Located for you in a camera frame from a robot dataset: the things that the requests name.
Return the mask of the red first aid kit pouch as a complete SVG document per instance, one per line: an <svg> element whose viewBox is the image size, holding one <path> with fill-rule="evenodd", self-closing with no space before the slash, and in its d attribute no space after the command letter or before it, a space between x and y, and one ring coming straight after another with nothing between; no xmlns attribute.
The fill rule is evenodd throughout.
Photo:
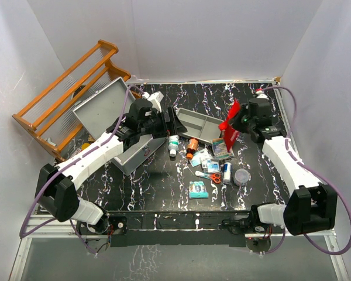
<svg viewBox="0 0 351 281"><path fill-rule="evenodd" d="M223 132L223 140L225 142L225 145L228 151L230 151L230 149L234 145L236 138L239 134L239 132L235 130L230 124L230 121L233 121L233 118L236 116L239 110L240 110L240 104L238 100L234 100L232 106L228 111L227 118L218 125L219 130Z"/></svg>

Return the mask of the green gauze packet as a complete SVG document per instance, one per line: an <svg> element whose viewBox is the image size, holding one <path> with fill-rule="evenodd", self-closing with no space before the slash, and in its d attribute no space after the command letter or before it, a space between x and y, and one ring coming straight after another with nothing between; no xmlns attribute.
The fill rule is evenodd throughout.
<svg viewBox="0 0 351 281"><path fill-rule="evenodd" d="M216 160L226 160L235 157L233 150L228 150L223 138L212 140L212 151Z"/></svg>

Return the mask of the small blue bandage packet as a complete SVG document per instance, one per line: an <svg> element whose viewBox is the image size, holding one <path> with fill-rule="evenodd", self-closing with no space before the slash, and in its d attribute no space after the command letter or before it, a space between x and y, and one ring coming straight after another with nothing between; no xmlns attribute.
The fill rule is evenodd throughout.
<svg viewBox="0 0 351 281"><path fill-rule="evenodd" d="M201 162L202 169L204 173L215 174L220 172L219 162L213 161L211 159L206 159Z"/></svg>

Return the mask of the teal packet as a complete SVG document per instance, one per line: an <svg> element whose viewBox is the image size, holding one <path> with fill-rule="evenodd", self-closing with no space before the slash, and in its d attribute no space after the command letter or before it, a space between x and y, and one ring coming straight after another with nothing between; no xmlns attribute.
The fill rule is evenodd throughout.
<svg viewBox="0 0 351 281"><path fill-rule="evenodd" d="M191 181L188 188L189 199L208 198L209 193L203 181Z"/></svg>

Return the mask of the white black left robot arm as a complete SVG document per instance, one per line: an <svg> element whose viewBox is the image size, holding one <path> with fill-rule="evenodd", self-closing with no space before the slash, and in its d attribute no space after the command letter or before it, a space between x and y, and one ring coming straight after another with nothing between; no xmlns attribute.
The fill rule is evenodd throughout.
<svg viewBox="0 0 351 281"><path fill-rule="evenodd" d="M141 136L164 138L187 131L173 107L164 113L153 102L136 99L127 113L116 121L88 148L55 166L47 164L39 173L35 202L57 221L84 222L101 234L109 227L109 214L97 204L80 198L77 190L90 175L111 159L137 144Z"/></svg>

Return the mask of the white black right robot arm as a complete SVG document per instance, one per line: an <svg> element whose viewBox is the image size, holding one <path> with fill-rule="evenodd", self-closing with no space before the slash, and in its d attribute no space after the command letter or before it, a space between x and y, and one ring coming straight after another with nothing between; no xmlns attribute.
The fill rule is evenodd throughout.
<svg viewBox="0 0 351 281"><path fill-rule="evenodd" d="M271 103L252 98L246 104L235 101L229 110L225 141L248 133L273 163L290 192L286 205L262 203L251 208L249 225L263 232L269 225L286 228L292 235L332 229L335 225L337 193L311 172L290 145L284 131L272 123Z"/></svg>

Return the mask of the red white medicine box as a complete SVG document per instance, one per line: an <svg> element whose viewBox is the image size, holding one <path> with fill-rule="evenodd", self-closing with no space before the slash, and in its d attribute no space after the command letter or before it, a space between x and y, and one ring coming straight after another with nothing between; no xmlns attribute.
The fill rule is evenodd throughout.
<svg viewBox="0 0 351 281"><path fill-rule="evenodd" d="M80 152L82 152L84 149L86 149L87 147L89 147L90 144L89 143L83 143L79 148L77 148L74 152L72 157L76 156L77 154L79 154Z"/></svg>

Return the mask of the white pill bottle teal label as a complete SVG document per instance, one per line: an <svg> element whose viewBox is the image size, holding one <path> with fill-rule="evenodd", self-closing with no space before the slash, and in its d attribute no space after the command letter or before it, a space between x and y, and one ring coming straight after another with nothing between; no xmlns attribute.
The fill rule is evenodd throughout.
<svg viewBox="0 0 351 281"><path fill-rule="evenodd" d="M176 157L179 146L179 136L173 135L168 139L168 150L170 157Z"/></svg>

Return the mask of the grey plastic divider tray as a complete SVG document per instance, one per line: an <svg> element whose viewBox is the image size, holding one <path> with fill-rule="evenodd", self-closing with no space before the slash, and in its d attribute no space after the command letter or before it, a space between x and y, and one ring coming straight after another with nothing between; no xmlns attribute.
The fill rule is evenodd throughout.
<svg viewBox="0 0 351 281"><path fill-rule="evenodd" d="M220 138L221 131L218 126L223 120L184 108L179 108L176 113L187 129L186 133L179 133L180 136L195 138L205 145L212 145L213 140Z"/></svg>

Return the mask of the amber bottle orange cap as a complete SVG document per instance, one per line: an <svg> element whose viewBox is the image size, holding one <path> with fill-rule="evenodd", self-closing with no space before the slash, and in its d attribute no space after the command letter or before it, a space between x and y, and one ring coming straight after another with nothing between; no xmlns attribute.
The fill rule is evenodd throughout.
<svg viewBox="0 0 351 281"><path fill-rule="evenodd" d="M197 149L198 149L198 140L195 138L191 138L187 146L186 157L188 160L191 160L194 157L194 154L197 151Z"/></svg>

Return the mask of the blue white flat packet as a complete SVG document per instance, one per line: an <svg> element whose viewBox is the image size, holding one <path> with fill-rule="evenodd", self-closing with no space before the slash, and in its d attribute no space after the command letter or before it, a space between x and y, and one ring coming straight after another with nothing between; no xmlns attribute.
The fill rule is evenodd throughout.
<svg viewBox="0 0 351 281"><path fill-rule="evenodd" d="M200 165L202 161L211 160L212 158L213 157L210 154L209 150L207 148L204 148L202 150L195 152L192 159L189 160L189 163L191 164L192 167L196 167Z"/></svg>

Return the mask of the blue white bandage roll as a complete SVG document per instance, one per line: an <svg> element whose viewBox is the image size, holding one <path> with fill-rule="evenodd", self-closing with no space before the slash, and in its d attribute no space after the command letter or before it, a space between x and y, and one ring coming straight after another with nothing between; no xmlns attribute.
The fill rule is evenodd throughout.
<svg viewBox="0 0 351 281"><path fill-rule="evenodd" d="M223 165L223 182L230 183L232 177L232 164L230 162L226 162Z"/></svg>

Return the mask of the orange wooden rack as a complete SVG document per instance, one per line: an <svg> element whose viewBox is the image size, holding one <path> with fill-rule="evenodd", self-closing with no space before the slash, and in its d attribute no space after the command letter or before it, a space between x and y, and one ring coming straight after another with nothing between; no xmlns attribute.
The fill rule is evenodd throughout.
<svg viewBox="0 0 351 281"><path fill-rule="evenodd" d="M128 71L116 66L118 47L105 40L97 44L31 100L13 119L50 155L63 161L63 153L83 129L73 113L83 102L116 78L128 81Z"/></svg>

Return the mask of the orange handled scissors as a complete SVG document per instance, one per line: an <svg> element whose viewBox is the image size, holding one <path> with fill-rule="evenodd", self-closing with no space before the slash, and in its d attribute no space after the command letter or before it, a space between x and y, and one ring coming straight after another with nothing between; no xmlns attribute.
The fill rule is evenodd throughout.
<svg viewBox="0 0 351 281"><path fill-rule="evenodd" d="M209 179L209 180L213 181L216 184L222 183L221 175L219 173L209 174L209 173L204 173L204 172L201 172L201 171L196 171L195 175L198 176L198 177Z"/></svg>

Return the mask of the black table front rail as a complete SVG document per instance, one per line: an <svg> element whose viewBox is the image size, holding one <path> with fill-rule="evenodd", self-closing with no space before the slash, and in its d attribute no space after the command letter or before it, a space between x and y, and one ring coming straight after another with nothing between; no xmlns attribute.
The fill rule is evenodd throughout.
<svg viewBox="0 0 351 281"><path fill-rule="evenodd" d="M258 223L248 211L112 211L100 231L77 222L84 238L103 238L111 247L139 245L229 245L268 240L280 227Z"/></svg>

